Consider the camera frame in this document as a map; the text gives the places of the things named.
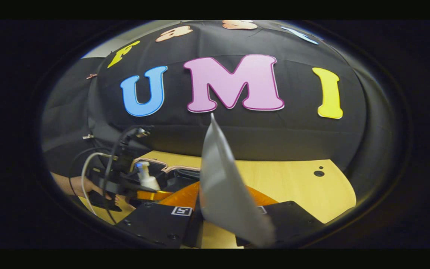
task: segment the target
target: blue letter u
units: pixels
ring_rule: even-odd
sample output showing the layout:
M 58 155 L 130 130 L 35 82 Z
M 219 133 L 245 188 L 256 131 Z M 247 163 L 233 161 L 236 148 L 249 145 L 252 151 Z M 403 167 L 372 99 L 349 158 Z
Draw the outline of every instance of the blue letter u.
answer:
M 163 104 L 163 80 L 162 73 L 167 71 L 166 66 L 155 67 L 145 72 L 150 83 L 150 100 L 145 104 L 137 101 L 136 83 L 138 75 L 126 78 L 121 83 L 122 95 L 124 97 L 124 106 L 126 111 L 136 117 L 144 117 L 154 114 L 162 107 Z

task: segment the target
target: pink letter m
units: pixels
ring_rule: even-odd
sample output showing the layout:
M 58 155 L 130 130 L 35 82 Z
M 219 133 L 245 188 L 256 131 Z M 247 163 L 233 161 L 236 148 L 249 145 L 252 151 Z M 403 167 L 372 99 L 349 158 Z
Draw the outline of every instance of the pink letter m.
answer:
M 209 112 L 217 107 L 210 99 L 209 87 L 228 109 L 232 109 L 248 84 L 248 97 L 242 104 L 251 110 L 280 110 L 285 106 L 276 87 L 273 65 L 276 58 L 267 55 L 246 55 L 233 74 L 215 59 L 198 58 L 188 61 L 184 67 L 190 69 L 192 102 L 187 105 L 190 112 Z

